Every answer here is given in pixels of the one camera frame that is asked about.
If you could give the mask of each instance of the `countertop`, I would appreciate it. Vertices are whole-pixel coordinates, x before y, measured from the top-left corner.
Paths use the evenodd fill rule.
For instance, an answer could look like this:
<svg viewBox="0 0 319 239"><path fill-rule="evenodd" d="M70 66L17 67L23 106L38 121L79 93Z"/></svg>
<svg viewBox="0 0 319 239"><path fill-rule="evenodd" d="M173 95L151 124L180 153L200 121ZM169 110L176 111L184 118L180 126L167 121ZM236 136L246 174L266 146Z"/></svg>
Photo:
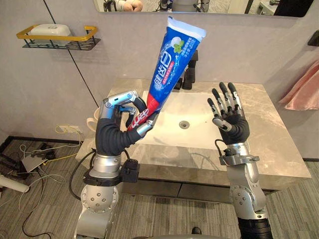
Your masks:
<svg viewBox="0 0 319 239"><path fill-rule="evenodd" d="M136 90L141 96L143 91L149 89L150 82L146 79L117 79L109 95L126 90ZM211 93L212 88L218 88L218 84L196 81L192 90L180 89L180 92ZM235 86L240 94L250 126L251 154L260 157L257 165L261 187L268 190L281 190L299 180L311 178L264 87L260 84L236 83ZM76 159L80 160L90 151L91 147L95 148L93 132L86 137ZM135 144L127 151L131 158L137 159L141 164L140 178L229 185L226 166L220 165L217 150ZM125 160L126 157L122 154L122 162ZM87 168L89 167L88 161L83 163Z"/></svg>

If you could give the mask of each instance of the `sink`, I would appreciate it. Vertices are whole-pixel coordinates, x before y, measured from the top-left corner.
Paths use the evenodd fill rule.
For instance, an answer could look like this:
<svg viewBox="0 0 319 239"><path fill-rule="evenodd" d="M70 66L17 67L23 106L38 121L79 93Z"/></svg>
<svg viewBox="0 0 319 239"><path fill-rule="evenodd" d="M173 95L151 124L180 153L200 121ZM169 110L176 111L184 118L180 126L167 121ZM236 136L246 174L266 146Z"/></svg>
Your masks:
<svg viewBox="0 0 319 239"><path fill-rule="evenodd" d="M148 91L143 92L146 101ZM155 127L137 143L191 148L216 149L221 138L212 123L213 113L207 103L212 94L172 92L162 108Z"/></svg>

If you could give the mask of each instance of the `toothpaste tube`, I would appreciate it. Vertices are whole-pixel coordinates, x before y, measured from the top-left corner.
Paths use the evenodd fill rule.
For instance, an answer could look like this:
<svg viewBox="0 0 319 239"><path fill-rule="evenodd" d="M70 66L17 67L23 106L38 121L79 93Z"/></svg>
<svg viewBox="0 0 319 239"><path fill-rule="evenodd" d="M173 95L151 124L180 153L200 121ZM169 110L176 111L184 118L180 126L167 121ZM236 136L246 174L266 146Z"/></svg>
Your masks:
<svg viewBox="0 0 319 239"><path fill-rule="evenodd" d="M136 116L128 130L144 123L150 115L161 110L206 35L204 29L172 17L168 17L166 30L148 94L147 108Z"/></svg>

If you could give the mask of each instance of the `cup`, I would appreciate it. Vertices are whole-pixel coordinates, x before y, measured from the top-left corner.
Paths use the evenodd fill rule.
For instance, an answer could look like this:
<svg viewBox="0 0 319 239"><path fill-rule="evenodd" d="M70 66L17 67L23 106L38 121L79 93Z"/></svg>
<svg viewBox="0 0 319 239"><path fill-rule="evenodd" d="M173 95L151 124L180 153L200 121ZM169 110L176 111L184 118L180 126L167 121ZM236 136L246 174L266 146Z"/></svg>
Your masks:
<svg viewBox="0 0 319 239"><path fill-rule="evenodd" d="M88 126L88 128L95 132L96 131L96 126L99 120L99 113L100 113L100 107L98 107L93 114L93 118L89 117L86 119L86 125Z"/></svg>

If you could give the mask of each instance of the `towel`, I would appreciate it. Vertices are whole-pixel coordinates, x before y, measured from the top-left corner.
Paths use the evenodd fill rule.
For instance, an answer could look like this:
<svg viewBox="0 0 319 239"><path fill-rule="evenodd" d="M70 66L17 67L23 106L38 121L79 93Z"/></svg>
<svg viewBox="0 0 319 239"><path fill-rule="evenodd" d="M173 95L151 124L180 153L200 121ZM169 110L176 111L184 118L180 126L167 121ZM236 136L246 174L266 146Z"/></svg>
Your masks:
<svg viewBox="0 0 319 239"><path fill-rule="evenodd" d="M294 111L319 110L319 60L316 61L279 103Z"/></svg>

